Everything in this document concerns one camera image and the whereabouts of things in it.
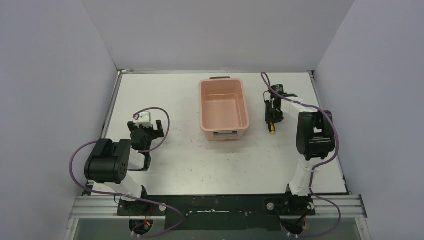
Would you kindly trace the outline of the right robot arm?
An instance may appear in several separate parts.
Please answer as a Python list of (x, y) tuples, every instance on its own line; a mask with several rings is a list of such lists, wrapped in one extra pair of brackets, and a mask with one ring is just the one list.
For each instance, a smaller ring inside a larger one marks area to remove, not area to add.
[(295, 145), (300, 159), (294, 177), (282, 199), (282, 209), (290, 215), (300, 215), (313, 210), (311, 182), (318, 171), (317, 164), (326, 159), (335, 149), (335, 134), (329, 120), (330, 111), (324, 116), (313, 107), (306, 107), (295, 94), (284, 91), (283, 85), (272, 85), (268, 90), (269, 100), (265, 103), (265, 122), (271, 134), (275, 124), (289, 115), (297, 121)]

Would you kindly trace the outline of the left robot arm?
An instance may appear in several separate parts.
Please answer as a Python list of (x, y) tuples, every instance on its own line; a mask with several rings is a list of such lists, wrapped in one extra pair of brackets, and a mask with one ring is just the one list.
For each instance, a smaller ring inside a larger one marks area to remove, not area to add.
[(149, 170), (152, 141), (165, 137), (162, 121), (155, 122), (156, 129), (149, 120), (129, 121), (127, 127), (130, 139), (118, 142), (108, 138), (99, 139), (84, 166), (87, 180), (105, 184), (116, 193), (123, 193), (124, 196), (119, 200), (120, 209), (137, 216), (151, 213), (154, 207), (145, 199), (148, 196), (146, 188), (136, 183), (128, 172)]

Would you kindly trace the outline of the yellow black screwdriver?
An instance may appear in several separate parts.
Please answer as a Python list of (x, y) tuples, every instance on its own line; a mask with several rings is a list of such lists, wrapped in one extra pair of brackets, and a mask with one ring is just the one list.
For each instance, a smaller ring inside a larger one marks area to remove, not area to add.
[(275, 134), (275, 126), (272, 122), (268, 124), (268, 130), (271, 135)]

